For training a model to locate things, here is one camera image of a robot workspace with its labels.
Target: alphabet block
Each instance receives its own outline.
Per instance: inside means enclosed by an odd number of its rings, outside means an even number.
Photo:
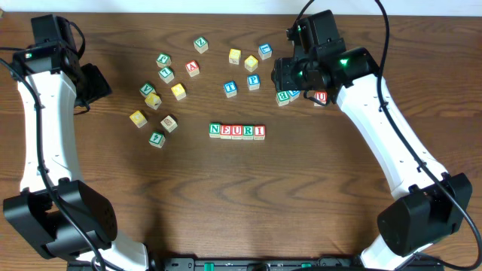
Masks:
[[[199,53],[204,53],[208,50],[208,41],[204,37],[199,37],[194,41],[194,48]]]
[[[148,105],[148,107],[154,110],[157,110],[159,108],[159,105],[162,103],[160,97],[154,93],[149,93],[147,98],[145,98],[144,102],[146,105]]]
[[[145,83],[144,86],[141,87],[141,94],[146,98],[149,93],[156,94],[156,90],[149,83]]]
[[[243,139],[253,140],[255,138],[255,127],[250,125],[243,126]]]
[[[289,94],[289,101],[293,102],[294,100],[296,100],[300,96],[300,91],[299,90],[289,90],[288,94]]]
[[[249,90],[258,90],[261,85],[259,81],[258,75],[249,75],[248,76],[248,89]]]
[[[172,132],[178,126],[176,121],[171,116],[164,118],[160,124],[164,127],[164,129],[167,130],[167,132]]]
[[[186,97],[186,90],[184,90],[184,87],[180,83],[176,84],[174,87],[171,87],[171,90],[177,100]]]
[[[231,49],[229,51],[229,63],[239,65],[241,59],[241,50]]]
[[[164,145],[164,142],[166,141],[166,137],[158,132],[153,132],[151,135],[151,138],[149,139],[149,144],[162,148]]]
[[[169,67],[172,64],[171,56],[168,56],[165,53],[162,53],[157,58],[156,63],[159,66],[159,68]]]
[[[249,72],[253,72],[258,67],[258,60],[254,56],[248,56],[248,58],[244,61],[244,67]]]
[[[218,139],[220,136],[221,136],[221,124],[211,123],[209,125],[209,137]]]
[[[256,125],[255,126],[255,140],[264,140],[266,136],[266,128],[264,125]]]
[[[168,67],[161,69],[159,72],[160,79],[164,83],[168,84],[172,79],[174,79],[174,73]]]
[[[269,59],[272,52],[273,50],[271,49],[271,46],[269,44],[262,44],[258,48],[259,57],[262,60]]]
[[[134,112],[134,114],[130,115],[130,119],[134,124],[137,126],[137,128],[141,128],[144,126],[148,121],[145,119],[144,115],[138,110]]]
[[[219,137],[222,139],[231,139],[231,125],[221,125],[221,134]]]
[[[230,98],[235,96],[238,92],[238,88],[236,87],[236,83],[234,81],[227,82],[224,84],[224,92],[226,93],[226,97]]]
[[[199,65],[197,65],[196,61],[191,61],[188,64],[186,64],[186,71],[188,71],[188,74],[193,77],[199,74]]]
[[[289,103],[289,94],[287,91],[278,92],[276,94],[276,102],[278,106],[287,105]]]
[[[231,139],[243,139],[243,125],[231,126]]]
[[[327,97],[327,93],[326,91],[317,91],[315,92],[315,99],[319,100],[320,102],[322,103],[325,103],[326,104],[326,97]],[[317,104],[316,102],[313,103],[315,106],[321,106],[319,104]]]

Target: wooden table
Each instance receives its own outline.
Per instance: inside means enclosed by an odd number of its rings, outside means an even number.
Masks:
[[[1,46],[33,42],[30,18],[6,13]],[[315,108],[302,98],[275,102],[270,73],[275,59],[292,55],[285,29],[294,16],[196,14],[59,14],[76,22],[87,38],[83,64],[100,68],[114,93],[75,117],[78,156],[85,180],[114,206],[119,228],[161,255],[198,257],[318,257],[355,254],[378,234],[376,217],[393,202],[374,155],[336,105]],[[365,46],[379,61],[385,29],[381,16],[337,16],[348,48]],[[468,210],[482,227],[482,19],[391,17],[392,38],[385,77],[407,121],[451,173],[464,172],[474,186]],[[199,54],[193,40],[204,36]],[[261,89],[248,91],[248,71],[227,61],[230,48],[258,55],[268,42],[273,56],[255,71]],[[172,56],[175,80],[162,82],[155,59]],[[0,56],[11,60],[9,53]],[[195,59],[200,75],[184,64]],[[223,83],[235,80],[236,97]],[[153,111],[139,88],[152,81],[163,103]],[[25,143],[20,95],[0,73],[0,197],[16,196]],[[182,82],[177,102],[170,91]],[[129,119],[143,110],[141,129]],[[168,114],[179,127],[162,149],[149,135],[162,131]],[[263,142],[208,137],[210,122],[262,123]],[[3,270],[65,269],[43,260],[0,219]],[[464,224],[429,253],[457,264],[476,257]]]

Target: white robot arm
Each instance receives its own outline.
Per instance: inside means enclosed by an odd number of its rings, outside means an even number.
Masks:
[[[27,82],[40,96],[42,103],[42,138],[45,165],[53,187],[59,185],[61,178],[83,181],[78,163],[74,131],[74,101],[77,92],[70,78],[64,73],[42,72],[26,77]],[[18,83],[25,111],[26,163],[20,191],[31,193],[44,190],[41,176],[37,174],[37,144],[35,137],[35,109],[30,92]],[[148,252],[145,245],[134,242],[130,237],[117,232],[117,237],[108,249],[99,250],[109,263],[124,270],[146,271]],[[90,262],[94,254],[88,251],[79,254],[76,260]]]
[[[439,180],[442,173],[447,170],[430,155],[413,130],[404,119],[392,100],[385,79],[382,80],[382,93],[384,99],[389,100],[388,109],[395,119],[397,126],[403,132],[410,145],[421,154],[427,162],[427,167]],[[380,110],[377,94],[377,77],[366,75],[353,81],[353,86],[342,87],[338,94],[337,104],[352,122],[356,125],[361,135],[370,146],[378,163],[385,173],[390,191],[395,200],[410,193],[409,187],[417,185],[422,189],[433,185],[433,181],[422,171],[417,170],[417,163],[407,151],[390,126],[385,114]],[[416,251],[422,251],[431,244],[425,245]],[[406,257],[393,253],[382,236],[378,236],[374,243],[361,253],[361,260],[365,267],[374,269],[394,270],[402,265],[411,255]]]

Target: row of blocks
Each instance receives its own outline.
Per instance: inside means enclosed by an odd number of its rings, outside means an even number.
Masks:
[[[276,94],[276,103],[278,106],[283,106],[293,102],[300,96],[299,90],[289,90],[281,91]],[[325,91],[315,92],[315,99],[319,100],[321,103],[326,103],[328,94]],[[321,106],[316,102],[313,103],[315,106]]]
[[[264,140],[266,127],[264,125],[222,125],[211,123],[209,137],[218,139]]]

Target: black cable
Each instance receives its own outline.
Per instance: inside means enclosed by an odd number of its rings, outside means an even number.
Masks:
[[[25,49],[22,49],[22,48],[14,48],[14,47],[0,47],[0,50],[21,51],[21,50],[25,50]]]
[[[303,9],[300,12],[300,15],[296,17],[296,20],[294,21],[296,23],[297,20],[301,19],[301,16],[303,16],[303,13],[307,10],[307,8],[313,3],[315,0],[309,0],[306,5],[304,5]]]
[[[77,58],[80,60],[81,57],[84,55],[84,51],[85,51],[85,36],[84,36],[84,33],[82,33],[81,29],[73,22],[69,22],[69,24],[71,26],[74,26],[74,28],[77,30],[78,34],[81,36],[82,38],[82,45],[81,45],[81,49],[79,49],[77,51]]]
[[[451,263],[447,263],[441,259],[438,259],[436,257],[430,256],[427,254],[423,254],[423,253],[415,253],[415,255],[424,260],[433,260],[443,266],[449,267],[454,270],[464,270],[464,271],[475,270],[482,263],[482,238],[480,237],[479,230],[475,226],[475,223],[470,217],[470,215],[468,215],[468,213],[460,206],[457,200],[453,198],[450,192],[443,186],[443,184],[437,179],[437,177],[435,177],[433,173],[430,172],[430,170],[426,166],[426,163],[424,163],[422,159],[420,159],[420,157],[416,154],[415,150],[410,146],[410,143],[408,143],[407,139],[401,133],[400,129],[397,127],[395,121],[390,115],[389,110],[386,107],[388,105],[388,102],[383,99],[382,75],[383,75],[383,68],[385,67],[386,54],[389,47],[390,27],[389,27],[389,18],[386,14],[385,8],[383,7],[380,0],[375,0],[375,2],[378,4],[378,6],[380,7],[380,10],[382,11],[383,19],[385,21],[385,28],[386,28],[385,45],[383,46],[383,54],[382,54],[382,59],[380,61],[380,71],[378,73],[378,79],[377,79],[377,95],[378,95],[378,99],[380,100],[380,108],[383,110],[383,113],[385,113],[387,120],[389,121],[390,125],[392,126],[397,136],[400,138],[401,142],[404,144],[408,152],[410,152],[410,154],[413,156],[415,161],[418,163],[419,168],[423,170],[424,173],[427,174],[427,176],[430,177],[431,180],[433,180],[433,182],[445,194],[445,196],[449,199],[449,201],[451,201],[452,204],[462,213],[464,219],[467,221],[472,232],[474,233],[475,240],[477,241],[477,249],[478,249],[477,260],[471,266],[453,265]]]
[[[109,261],[106,260],[106,259],[104,259],[104,262],[105,262],[105,265],[106,265],[108,268],[110,268],[110,269],[112,269],[112,270],[114,270],[114,271],[124,271],[124,269],[121,269],[120,267],[115,266],[113,263],[109,262]],[[92,260],[90,260],[90,268],[91,268],[93,271],[99,271],[99,270],[97,269],[96,263],[97,263],[97,257],[94,256],[94,257],[92,258]]]
[[[90,105],[89,105],[87,102],[85,102],[84,100],[82,100],[82,105],[85,107],[85,110],[80,111],[80,112],[77,112],[77,113],[74,113],[74,116],[77,116],[77,115],[80,115],[80,114],[89,113],[89,111],[90,111]]]
[[[323,107],[327,106],[327,105],[330,103],[330,97],[328,96],[328,94],[326,95],[326,102],[323,103],[323,102],[320,102],[317,98],[315,98],[315,97],[313,97],[313,96],[308,97],[308,92],[309,92],[309,90],[305,90],[305,91],[303,92],[303,97],[304,97],[305,99],[308,99],[308,100],[310,100],[310,101],[312,101],[312,102],[315,102],[316,104],[321,105],[321,106],[323,106]]]
[[[89,245],[90,249],[93,251],[93,253],[96,255],[96,258],[99,259],[99,264],[101,267],[102,271],[105,271],[105,262],[104,259],[102,258],[102,255],[99,252],[99,249],[97,248],[96,244],[92,242],[90,237],[80,228],[80,226],[77,224],[77,222],[74,220],[74,218],[69,214],[67,209],[64,207],[64,205],[60,202],[62,199],[57,198],[56,194],[54,194],[52,187],[50,186],[49,179],[47,176],[47,169],[45,168],[44,165],[44,153],[43,153],[43,148],[42,148],[42,115],[41,115],[41,110],[42,110],[42,105],[40,103],[40,99],[38,98],[37,93],[34,91],[32,86],[27,83],[27,81],[20,76],[20,74],[12,68],[8,63],[6,63],[3,59],[0,58],[0,64],[5,66],[15,77],[22,82],[23,85],[25,85],[26,89],[30,92],[32,95],[33,101],[34,101],[34,109],[35,109],[35,123],[37,126],[36,129],[36,143],[37,143],[37,161],[38,161],[38,172],[41,175],[42,181],[44,182],[45,189],[48,192],[49,197],[52,199],[53,203],[57,206],[59,211],[62,213],[62,215],[66,218],[66,220],[77,230],[77,232],[84,238],[85,242]]]

